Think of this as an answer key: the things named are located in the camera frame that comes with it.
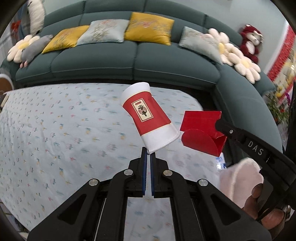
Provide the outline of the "person's right hand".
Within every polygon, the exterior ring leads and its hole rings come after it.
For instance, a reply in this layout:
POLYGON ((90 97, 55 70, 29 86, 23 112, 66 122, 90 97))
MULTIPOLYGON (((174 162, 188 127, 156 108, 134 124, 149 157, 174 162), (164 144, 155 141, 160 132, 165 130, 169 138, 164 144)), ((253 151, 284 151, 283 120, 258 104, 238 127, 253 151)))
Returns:
MULTIPOLYGON (((260 197, 263 189, 263 184, 257 184, 253 189, 250 197, 247 198, 243 210, 251 216, 253 219, 258 218, 258 202, 257 199, 260 197)), ((268 229, 271 230, 272 228, 275 228, 278 226, 284 219, 285 213, 280 209, 274 209, 271 211, 267 216, 265 216, 261 223, 262 225, 268 229)))

